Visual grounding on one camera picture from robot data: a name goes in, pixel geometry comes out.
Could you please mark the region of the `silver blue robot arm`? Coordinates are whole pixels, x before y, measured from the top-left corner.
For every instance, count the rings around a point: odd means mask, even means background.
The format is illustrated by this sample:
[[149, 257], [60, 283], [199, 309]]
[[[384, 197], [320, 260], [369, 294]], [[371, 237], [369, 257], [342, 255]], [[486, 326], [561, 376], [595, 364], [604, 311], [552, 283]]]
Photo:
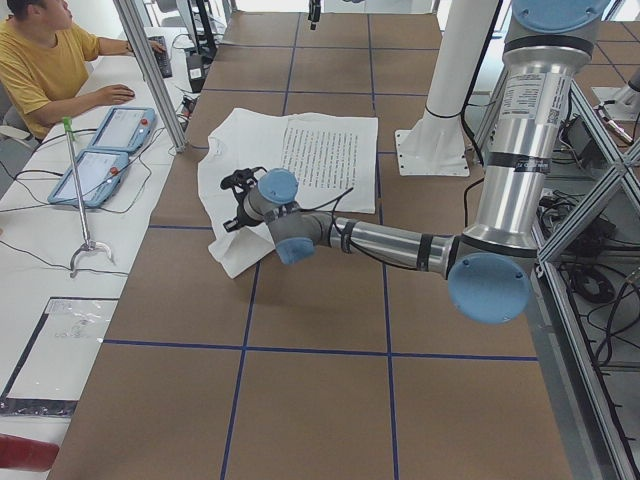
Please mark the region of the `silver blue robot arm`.
[[508, 75], [474, 222], [457, 236], [375, 225], [296, 202], [294, 175], [283, 169], [237, 170], [221, 181], [234, 194], [228, 231], [265, 225], [285, 264], [325, 245], [359, 252], [448, 282], [454, 306], [488, 324], [517, 317], [531, 294], [537, 247], [532, 225], [574, 76], [591, 59], [602, 1], [516, 1], [504, 47]]

